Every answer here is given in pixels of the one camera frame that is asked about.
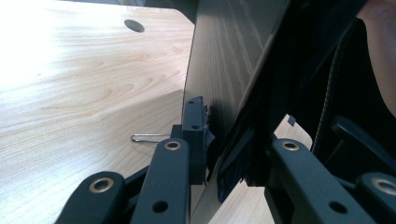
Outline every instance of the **desk surface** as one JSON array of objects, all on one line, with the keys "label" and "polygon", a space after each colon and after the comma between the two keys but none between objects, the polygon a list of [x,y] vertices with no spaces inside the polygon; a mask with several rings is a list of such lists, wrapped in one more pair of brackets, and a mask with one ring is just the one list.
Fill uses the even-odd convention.
[{"label": "desk surface", "polygon": [[0,25],[0,222],[53,222],[87,176],[149,164],[154,145],[131,134],[180,123],[194,29],[180,12],[33,1],[2,6]]}]

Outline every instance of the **black metal bracket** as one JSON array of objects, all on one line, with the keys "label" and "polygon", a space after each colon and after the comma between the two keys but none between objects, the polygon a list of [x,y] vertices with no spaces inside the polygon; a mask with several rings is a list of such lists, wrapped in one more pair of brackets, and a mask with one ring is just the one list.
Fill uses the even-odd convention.
[{"label": "black metal bracket", "polygon": [[265,197],[276,223],[394,223],[396,178],[363,174],[356,185],[331,174],[302,143],[278,139]]},{"label": "black metal bracket", "polygon": [[56,223],[188,223],[190,186],[205,183],[206,149],[214,139],[205,113],[202,97],[190,99],[182,124],[156,146],[149,167],[126,179],[114,172],[89,176]]}]

